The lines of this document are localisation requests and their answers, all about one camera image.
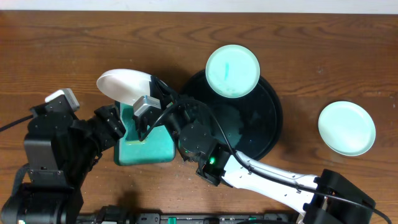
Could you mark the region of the mint plate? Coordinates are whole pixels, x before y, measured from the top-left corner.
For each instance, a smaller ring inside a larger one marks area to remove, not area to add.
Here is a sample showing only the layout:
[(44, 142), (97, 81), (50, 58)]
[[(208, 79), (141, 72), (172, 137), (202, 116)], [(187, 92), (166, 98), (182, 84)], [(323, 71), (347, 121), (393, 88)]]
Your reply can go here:
[(376, 140), (372, 117), (350, 101), (325, 106), (318, 117), (318, 132), (330, 149), (351, 157), (368, 152)]
[(210, 55), (205, 76), (211, 89), (220, 96), (240, 98), (256, 87), (261, 70), (258, 59), (249, 49), (225, 45)]

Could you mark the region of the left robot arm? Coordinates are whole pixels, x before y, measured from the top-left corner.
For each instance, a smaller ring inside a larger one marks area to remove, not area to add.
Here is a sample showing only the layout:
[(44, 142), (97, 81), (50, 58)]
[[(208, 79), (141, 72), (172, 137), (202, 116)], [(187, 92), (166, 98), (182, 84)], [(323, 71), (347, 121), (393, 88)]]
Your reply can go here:
[(1, 221), (75, 223), (86, 175), (126, 132), (118, 109), (102, 106), (88, 120), (78, 119), (61, 101), (31, 111), (34, 117), (24, 138), (28, 163), (16, 174)]

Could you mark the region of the white plate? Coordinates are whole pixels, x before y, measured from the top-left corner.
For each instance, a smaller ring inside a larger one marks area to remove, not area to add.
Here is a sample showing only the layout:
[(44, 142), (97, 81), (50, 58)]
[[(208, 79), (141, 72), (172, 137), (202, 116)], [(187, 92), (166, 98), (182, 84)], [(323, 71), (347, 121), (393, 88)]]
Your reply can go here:
[(100, 92), (114, 101), (133, 105), (140, 97), (150, 95), (152, 75), (130, 69), (112, 69), (96, 81)]

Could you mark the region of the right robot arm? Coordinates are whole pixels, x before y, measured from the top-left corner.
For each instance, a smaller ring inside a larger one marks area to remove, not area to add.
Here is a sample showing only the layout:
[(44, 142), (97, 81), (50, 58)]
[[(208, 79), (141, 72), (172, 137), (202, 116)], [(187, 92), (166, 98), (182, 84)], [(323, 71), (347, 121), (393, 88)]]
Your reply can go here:
[(217, 186), (257, 192), (293, 208), (301, 223), (369, 223), (377, 214), (375, 201), (341, 174), (325, 169), (320, 176), (298, 174), (263, 164), (219, 141), (198, 118), (221, 125), (201, 101), (180, 96), (157, 77), (135, 78), (134, 120), (140, 141), (165, 126), (183, 160), (198, 164), (197, 175)]

